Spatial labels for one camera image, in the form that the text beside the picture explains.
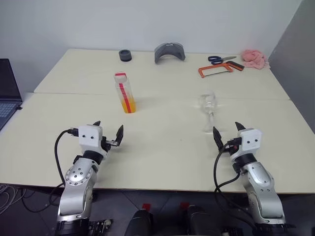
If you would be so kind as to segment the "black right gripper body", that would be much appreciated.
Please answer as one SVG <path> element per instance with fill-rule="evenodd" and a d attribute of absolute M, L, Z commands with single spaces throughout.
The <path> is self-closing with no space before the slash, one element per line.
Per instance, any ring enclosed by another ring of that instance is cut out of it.
<path fill-rule="evenodd" d="M 238 144 L 225 144 L 223 145 L 223 153 L 228 153 L 230 156 L 232 156 L 234 153 L 236 153 L 239 150 L 240 145 Z"/>

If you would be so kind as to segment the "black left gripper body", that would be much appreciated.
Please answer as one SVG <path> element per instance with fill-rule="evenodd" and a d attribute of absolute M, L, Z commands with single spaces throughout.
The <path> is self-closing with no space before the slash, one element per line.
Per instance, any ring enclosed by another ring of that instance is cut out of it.
<path fill-rule="evenodd" d="M 117 147 L 117 146 L 118 146 L 118 142 L 117 141 L 115 141 L 115 140 L 107 140 L 107 138 L 105 136 L 102 137 L 101 148 L 105 152 L 109 152 L 111 147 Z"/>

